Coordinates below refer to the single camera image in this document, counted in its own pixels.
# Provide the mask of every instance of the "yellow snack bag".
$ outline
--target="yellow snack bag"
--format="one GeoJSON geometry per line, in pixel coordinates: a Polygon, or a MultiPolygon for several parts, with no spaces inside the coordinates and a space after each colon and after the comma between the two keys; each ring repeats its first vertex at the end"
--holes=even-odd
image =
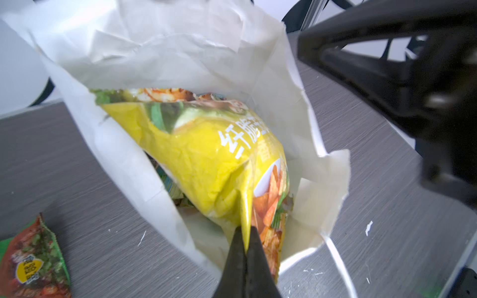
{"type": "Polygon", "coordinates": [[[183,89],[92,92],[229,241],[241,225],[247,249],[252,221],[264,236],[280,227],[289,189],[285,154],[246,105],[183,89]]]}

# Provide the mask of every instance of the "paper bag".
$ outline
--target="paper bag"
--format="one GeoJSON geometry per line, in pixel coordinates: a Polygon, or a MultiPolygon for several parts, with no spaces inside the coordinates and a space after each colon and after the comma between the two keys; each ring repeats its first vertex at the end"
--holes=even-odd
{"type": "Polygon", "coordinates": [[[136,210],[220,275],[228,243],[178,211],[141,148],[88,88],[184,88],[243,101],[283,144],[294,210],[280,272],[329,235],[350,179],[349,152],[328,154],[284,25],[249,0],[47,0],[3,19],[41,55],[92,153],[136,210]]]}

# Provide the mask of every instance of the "yellow oval logo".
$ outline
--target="yellow oval logo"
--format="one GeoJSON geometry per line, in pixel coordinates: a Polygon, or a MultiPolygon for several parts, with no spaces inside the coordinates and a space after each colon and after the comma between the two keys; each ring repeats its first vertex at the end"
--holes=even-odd
{"type": "Polygon", "coordinates": [[[31,283],[38,279],[38,270],[43,266],[43,261],[35,258],[34,255],[29,255],[24,258],[22,262],[17,265],[17,279],[21,283],[31,283]]]}

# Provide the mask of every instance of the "red and green snack package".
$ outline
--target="red and green snack package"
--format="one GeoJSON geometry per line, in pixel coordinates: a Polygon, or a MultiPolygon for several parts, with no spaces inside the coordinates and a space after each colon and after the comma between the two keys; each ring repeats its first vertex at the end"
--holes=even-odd
{"type": "Polygon", "coordinates": [[[14,238],[0,241],[0,298],[71,298],[70,276],[42,215],[14,238]]]}

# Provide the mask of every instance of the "gray table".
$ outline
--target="gray table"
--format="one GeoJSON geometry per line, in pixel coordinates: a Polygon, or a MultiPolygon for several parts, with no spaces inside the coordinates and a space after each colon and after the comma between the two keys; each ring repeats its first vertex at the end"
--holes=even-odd
{"type": "MultiPolygon", "coordinates": [[[[293,48],[296,37],[290,35],[293,48]]],[[[297,64],[327,150],[351,150],[350,194],[332,238],[358,294],[437,297],[477,229],[477,216],[422,189],[420,156],[386,121],[297,64]]],[[[95,161],[63,104],[1,120],[0,138],[0,238],[43,212],[58,236],[74,297],[212,295],[218,281],[138,215],[95,161]]],[[[282,274],[278,287],[284,298],[347,297],[323,247],[282,274]]]]}

